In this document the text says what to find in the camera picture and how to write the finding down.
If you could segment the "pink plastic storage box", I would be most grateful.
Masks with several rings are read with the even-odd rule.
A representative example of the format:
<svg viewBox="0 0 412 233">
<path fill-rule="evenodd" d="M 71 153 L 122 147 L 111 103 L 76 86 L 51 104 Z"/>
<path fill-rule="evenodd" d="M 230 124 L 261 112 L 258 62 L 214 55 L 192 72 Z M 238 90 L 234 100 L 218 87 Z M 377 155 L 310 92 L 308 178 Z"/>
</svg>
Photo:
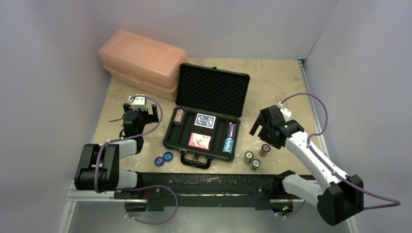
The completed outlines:
<svg viewBox="0 0 412 233">
<path fill-rule="evenodd" d="M 170 101 L 176 99 L 179 67 L 189 61 L 184 49 L 126 30 L 118 30 L 99 55 L 114 79 Z"/>
</svg>

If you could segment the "light blue chip stack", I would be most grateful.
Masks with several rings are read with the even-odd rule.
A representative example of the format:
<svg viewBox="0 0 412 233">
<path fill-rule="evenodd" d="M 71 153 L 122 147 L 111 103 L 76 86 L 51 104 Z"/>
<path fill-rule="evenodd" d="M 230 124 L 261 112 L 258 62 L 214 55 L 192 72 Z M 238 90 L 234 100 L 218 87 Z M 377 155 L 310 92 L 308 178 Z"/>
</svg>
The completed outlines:
<svg viewBox="0 0 412 233">
<path fill-rule="evenodd" d="M 234 147 L 234 138 L 227 137 L 223 144 L 223 154 L 230 155 Z"/>
</svg>

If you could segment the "purple chip stack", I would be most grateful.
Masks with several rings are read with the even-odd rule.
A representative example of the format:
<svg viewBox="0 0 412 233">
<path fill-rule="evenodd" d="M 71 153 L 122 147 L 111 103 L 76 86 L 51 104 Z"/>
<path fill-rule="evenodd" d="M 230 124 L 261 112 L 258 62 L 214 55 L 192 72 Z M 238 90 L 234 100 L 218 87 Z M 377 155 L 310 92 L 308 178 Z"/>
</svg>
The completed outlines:
<svg viewBox="0 0 412 233">
<path fill-rule="evenodd" d="M 226 137 L 234 139 L 236 136 L 236 128 L 237 128 L 237 124 L 235 122 L 230 121 L 228 123 Z"/>
</svg>

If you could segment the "orange brown chip stack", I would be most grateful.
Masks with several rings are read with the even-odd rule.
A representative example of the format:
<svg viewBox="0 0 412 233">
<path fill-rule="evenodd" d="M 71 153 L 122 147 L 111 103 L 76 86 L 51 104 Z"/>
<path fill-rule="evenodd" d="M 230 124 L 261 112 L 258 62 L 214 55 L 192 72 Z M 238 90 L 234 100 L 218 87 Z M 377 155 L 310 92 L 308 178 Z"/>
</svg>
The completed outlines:
<svg viewBox="0 0 412 233">
<path fill-rule="evenodd" d="M 173 123 L 175 125 L 181 125 L 185 116 L 185 111 L 183 109 L 178 109 L 175 113 Z"/>
</svg>

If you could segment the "orange black 100 chip stack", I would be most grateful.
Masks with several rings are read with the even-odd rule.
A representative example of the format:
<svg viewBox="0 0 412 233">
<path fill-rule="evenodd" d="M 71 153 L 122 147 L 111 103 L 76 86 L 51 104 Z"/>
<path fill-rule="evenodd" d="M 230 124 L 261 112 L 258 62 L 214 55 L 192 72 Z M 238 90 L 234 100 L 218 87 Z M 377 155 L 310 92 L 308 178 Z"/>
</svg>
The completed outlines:
<svg viewBox="0 0 412 233">
<path fill-rule="evenodd" d="M 246 151 L 243 157 L 243 162 L 246 164 L 249 164 L 251 163 L 253 158 L 254 158 L 254 154 L 251 151 Z"/>
</svg>

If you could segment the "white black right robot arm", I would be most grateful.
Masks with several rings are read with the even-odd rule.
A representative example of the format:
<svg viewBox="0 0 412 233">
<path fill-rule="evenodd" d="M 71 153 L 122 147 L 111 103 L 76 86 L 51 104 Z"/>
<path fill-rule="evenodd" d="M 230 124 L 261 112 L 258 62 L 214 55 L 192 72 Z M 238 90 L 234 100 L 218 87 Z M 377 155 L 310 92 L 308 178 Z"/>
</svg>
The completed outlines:
<svg viewBox="0 0 412 233">
<path fill-rule="evenodd" d="M 310 182 L 293 171 L 274 178 L 273 192 L 283 198 L 298 196 L 316 207 L 321 218 L 330 226 L 362 212 L 364 194 L 359 190 L 363 181 L 358 175 L 349 176 L 335 166 L 308 138 L 304 128 L 290 119 L 291 112 L 277 105 L 262 109 L 250 135 L 258 132 L 260 140 L 276 148 L 286 148 L 311 172 L 316 182 Z"/>
</svg>

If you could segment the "red card deck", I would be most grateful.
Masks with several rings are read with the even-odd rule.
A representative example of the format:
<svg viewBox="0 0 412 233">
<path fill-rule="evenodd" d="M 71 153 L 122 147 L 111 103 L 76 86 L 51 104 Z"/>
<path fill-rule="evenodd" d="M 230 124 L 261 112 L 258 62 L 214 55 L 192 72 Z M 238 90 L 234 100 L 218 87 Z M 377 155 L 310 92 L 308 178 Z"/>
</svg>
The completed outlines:
<svg viewBox="0 0 412 233">
<path fill-rule="evenodd" d="M 209 150 L 212 136 L 191 133 L 188 146 L 202 150 Z"/>
</svg>

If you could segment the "black poker carrying case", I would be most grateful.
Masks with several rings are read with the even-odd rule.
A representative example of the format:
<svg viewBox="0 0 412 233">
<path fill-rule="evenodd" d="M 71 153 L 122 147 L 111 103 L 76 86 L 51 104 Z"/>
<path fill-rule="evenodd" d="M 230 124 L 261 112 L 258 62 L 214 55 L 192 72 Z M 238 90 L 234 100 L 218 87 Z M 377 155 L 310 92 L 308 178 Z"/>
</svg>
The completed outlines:
<svg viewBox="0 0 412 233">
<path fill-rule="evenodd" d="M 179 151 L 182 164 L 200 169 L 208 169 L 212 160 L 233 161 L 249 82 L 250 76 L 246 73 L 182 64 L 179 68 L 176 107 L 162 141 L 164 147 Z M 181 125 L 173 123 L 178 109 L 185 111 Z M 214 128 L 195 126 L 198 113 L 215 116 Z M 227 155 L 223 154 L 223 144 L 230 121 L 235 122 L 237 128 L 232 153 Z M 191 133 L 212 136 L 209 150 L 189 147 Z"/>
</svg>

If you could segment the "blue small blind button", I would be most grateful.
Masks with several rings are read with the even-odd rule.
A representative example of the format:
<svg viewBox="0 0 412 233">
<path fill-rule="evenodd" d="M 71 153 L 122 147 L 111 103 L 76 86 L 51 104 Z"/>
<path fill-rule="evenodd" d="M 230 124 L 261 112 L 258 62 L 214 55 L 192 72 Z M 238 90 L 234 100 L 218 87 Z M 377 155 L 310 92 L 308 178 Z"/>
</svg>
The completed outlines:
<svg viewBox="0 0 412 233">
<path fill-rule="evenodd" d="M 164 160 L 165 162 L 171 162 L 171 161 L 173 160 L 173 158 L 174 158 L 174 155 L 173 155 L 173 153 L 170 152 L 170 151 L 167 151 L 167 152 L 165 152 L 165 153 L 163 154 L 163 160 Z"/>
</svg>

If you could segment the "yellow tape measure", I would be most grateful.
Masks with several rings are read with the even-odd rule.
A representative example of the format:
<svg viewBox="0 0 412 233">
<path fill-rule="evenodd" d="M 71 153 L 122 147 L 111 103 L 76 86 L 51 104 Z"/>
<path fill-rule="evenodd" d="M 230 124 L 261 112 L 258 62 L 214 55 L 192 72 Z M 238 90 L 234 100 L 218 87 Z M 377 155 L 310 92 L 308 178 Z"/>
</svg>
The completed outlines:
<svg viewBox="0 0 412 233">
<path fill-rule="evenodd" d="M 114 120 L 110 120 L 109 123 L 113 123 L 113 122 L 119 122 L 121 126 L 124 125 L 124 118 L 118 118 L 118 119 L 114 119 Z"/>
</svg>

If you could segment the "green dark chip stack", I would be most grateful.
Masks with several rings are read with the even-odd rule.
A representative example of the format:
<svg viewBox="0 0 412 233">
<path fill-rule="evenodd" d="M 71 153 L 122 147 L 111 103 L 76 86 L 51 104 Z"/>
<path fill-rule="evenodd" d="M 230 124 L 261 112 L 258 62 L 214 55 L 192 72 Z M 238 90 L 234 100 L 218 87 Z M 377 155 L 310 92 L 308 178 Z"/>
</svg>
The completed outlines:
<svg viewBox="0 0 412 233">
<path fill-rule="evenodd" d="M 259 159 L 252 159 L 250 164 L 249 164 L 249 169 L 253 172 L 257 171 L 257 169 L 260 167 L 260 160 Z"/>
</svg>

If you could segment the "blue card deck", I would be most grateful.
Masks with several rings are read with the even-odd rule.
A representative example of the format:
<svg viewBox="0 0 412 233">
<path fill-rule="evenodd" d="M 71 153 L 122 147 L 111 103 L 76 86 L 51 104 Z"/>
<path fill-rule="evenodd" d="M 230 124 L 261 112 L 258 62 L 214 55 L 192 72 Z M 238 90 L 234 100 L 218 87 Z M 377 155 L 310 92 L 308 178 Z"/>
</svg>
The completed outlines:
<svg viewBox="0 0 412 233">
<path fill-rule="evenodd" d="M 216 121 L 215 116 L 209 116 L 209 115 L 198 113 L 196 115 L 194 125 L 199 126 L 199 127 L 208 128 L 208 129 L 213 129 L 215 121 Z"/>
</svg>

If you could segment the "pink blue 10 chip stack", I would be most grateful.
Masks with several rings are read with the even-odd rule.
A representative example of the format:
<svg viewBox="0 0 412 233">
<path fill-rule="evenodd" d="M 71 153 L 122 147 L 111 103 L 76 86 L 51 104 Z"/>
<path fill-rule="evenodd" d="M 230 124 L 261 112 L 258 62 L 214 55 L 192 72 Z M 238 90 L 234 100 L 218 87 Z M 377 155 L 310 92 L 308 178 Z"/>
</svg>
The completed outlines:
<svg viewBox="0 0 412 233">
<path fill-rule="evenodd" d="M 266 157 L 266 156 L 268 155 L 268 153 L 270 152 L 270 150 L 271 150 L 270 145 L 268 145 L 268 144 L 263 144 L 263 145 L 260 147 L 260 149 L 259 149 L 259 151 L 258 151 L 258 154 L 259 154 L 260 157 Z"/>
</svg>

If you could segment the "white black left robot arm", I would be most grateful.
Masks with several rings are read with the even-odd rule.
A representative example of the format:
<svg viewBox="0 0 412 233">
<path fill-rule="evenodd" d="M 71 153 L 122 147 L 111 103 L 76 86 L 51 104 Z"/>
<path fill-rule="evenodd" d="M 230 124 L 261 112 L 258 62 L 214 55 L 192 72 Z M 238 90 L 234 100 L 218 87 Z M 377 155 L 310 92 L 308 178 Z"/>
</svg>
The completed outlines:
<svg viewBox="0 0 412 233">
<path fill-rule="evenodd" d="M 120 159 L 141 152 L 144 144 L 144 128 L 147 124 L 160 125 L 162 112 L 152 105 L 152 113 L 140 106 L 123 105 L 123 129 L 118 139 L 103 144 L 85 144 L 76 170 L 74 185 L 78 190 L 94 190 L 96 193 L 126 189 L 134 199 L 143 196 L 145 185 L 138 181 L 138 174 L 120 170 Z"/>
</svg>

